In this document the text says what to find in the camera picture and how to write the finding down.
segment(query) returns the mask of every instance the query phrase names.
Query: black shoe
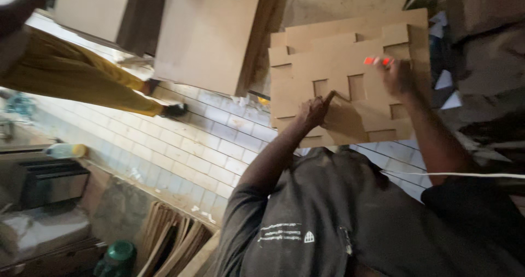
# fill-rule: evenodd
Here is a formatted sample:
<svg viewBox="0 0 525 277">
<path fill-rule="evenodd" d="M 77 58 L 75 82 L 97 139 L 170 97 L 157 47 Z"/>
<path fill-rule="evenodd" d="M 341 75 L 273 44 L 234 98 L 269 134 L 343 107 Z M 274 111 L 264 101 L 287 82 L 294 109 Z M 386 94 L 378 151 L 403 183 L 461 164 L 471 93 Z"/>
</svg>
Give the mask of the black shoe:
<svg viewBox="0 0 525 277">
<path fill-rule="evenodd" d="M 164 107 L 164 111 L 159 114 L 160 117 L 175 118 L 184 116 L 188 112 L 187 104 L 177 104 Z"/>
<path fill-rule="evenodd" d="M 157 88 L 157 86 L 159 85 L 159 83 L 161 83 L 161 81 L 157 80 L 157 79 L 151 79 L 150 78 L 150 79 L 146 80 L 145 82 L 150 86 L 150 93 L 147 94 L 146 96 L 151 97 L 151 95 L 155 91 L 155 88 Z"/>
</svg>

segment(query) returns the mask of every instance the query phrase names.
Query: paper scrap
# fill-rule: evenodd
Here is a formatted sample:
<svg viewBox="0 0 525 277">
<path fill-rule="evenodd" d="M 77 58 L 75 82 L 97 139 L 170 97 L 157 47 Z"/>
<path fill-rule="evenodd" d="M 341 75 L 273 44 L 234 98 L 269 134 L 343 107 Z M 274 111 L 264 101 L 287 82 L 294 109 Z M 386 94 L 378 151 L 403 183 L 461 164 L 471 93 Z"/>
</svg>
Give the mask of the paper scrap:
<svg viewBox="0 0 525 277">
<path fill-rule="evenodd" d="M 441 107 L 441 110 L 446 109 L 452 109 L 463 106 L 463 103 L 461 102 L 461 97 L 459 95 L 459 91 L 455 91 L 450 95 L 450 97 L 447 99 L 447 101 L 443 104 Z"/>
<path fill-rule="evenodd" d="M 434 89 L 442 89 L 449 86 L 452 86 L 452 74 L 447 70 L 443 70 L 439 79 L 437 79 Z"/>
<path fill-rule="evenodd" d="M 443 38 L 443 26 L 440 24 L 435 24 L 434 26 L 430 27 L 430 30 L 428 32 L 430 35 L 434 35 L 438 38 Z"/>
<path fill-rule="evenodd" d="M 436 13 L 436 15 L 429 19 L 429 21 L 432 23 L 440 24 L 441 26 L 448 25 L 447 14 L 444 11 Z"/>
</svg>

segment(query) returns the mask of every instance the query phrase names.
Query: tiled floor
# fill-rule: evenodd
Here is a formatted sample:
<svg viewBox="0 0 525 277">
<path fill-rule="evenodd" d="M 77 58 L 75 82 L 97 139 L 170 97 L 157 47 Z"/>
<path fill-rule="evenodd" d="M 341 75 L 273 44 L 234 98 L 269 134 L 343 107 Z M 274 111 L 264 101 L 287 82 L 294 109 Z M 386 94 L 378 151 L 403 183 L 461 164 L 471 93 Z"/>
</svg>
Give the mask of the tiled floor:
<svg viewBox="0 0 525 277">
<path fill-rule="evenodd" d="M 115 61 L 112 49 L 86 41 L 48 18 L 35 14 L 28 24 Z M 146 70 L 141 78 L 147 77 Z M 270 114 L 186 85 L 163 83 L 153 96 L 167 104 L 185 102 L 190 112 L 179 120 L 170 120 L 35 96 L 39 108 L 37 123 L 63 140 L 86 144 L 92 149 L 92 159 L 124 176 L 160 192 L 184 196 L 187 206 L 199 206 L 220 223 L 227 198 L 240 175 L 277 136 L 269 127 Z M 380 167 L 421 173 L 390 176 L 417 199 L 430 186 L 415 141 L 369 143 L 352 148 Z"/>
</svg>

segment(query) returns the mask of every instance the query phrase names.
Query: person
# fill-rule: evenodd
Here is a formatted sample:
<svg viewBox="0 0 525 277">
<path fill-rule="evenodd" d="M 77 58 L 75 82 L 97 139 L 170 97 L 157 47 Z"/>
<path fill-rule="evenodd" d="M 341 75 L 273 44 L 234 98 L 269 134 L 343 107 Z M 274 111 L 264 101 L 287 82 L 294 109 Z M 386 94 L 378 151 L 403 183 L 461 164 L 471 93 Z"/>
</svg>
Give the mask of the person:
<svg viewBox="0 0 525 277">
<path fill-rule="evenodd" d="M 187 105 L 163 106 L 150 95 L 158 80 L 142 81 L 81 46 L 24 23 L 47 0 L 0 6 L 0 86 L 147 116 L 179 117 Z"/>
<path fill-rule="evenodd" d="M 476 170 L 417 92 L 410 63 L 381 62 L 427 171 Z M 525 276 L 525 219 L 494 181 L 430 176 L 421 203 L 348 147 L 293 160 L 333 97 L 304 103 L 242 175 L 223 217 L 217 276 Z"/>
</svg>

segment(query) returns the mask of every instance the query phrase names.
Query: yellow pants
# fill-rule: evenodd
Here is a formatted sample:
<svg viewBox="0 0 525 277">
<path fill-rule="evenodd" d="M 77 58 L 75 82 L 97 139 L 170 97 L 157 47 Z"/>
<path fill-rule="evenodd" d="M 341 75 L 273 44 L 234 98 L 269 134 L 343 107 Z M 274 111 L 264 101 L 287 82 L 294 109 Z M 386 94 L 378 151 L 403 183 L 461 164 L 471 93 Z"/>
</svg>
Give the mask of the yellow pants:
<svg viewBox="0 0 525 277">
<path fill-rule="evenodd" d="M 27 50 L 0 86 L 147 116 L 163 106 L 134 92 L 144 82 L 94 52 L 31 28 Z"/>
</svg>

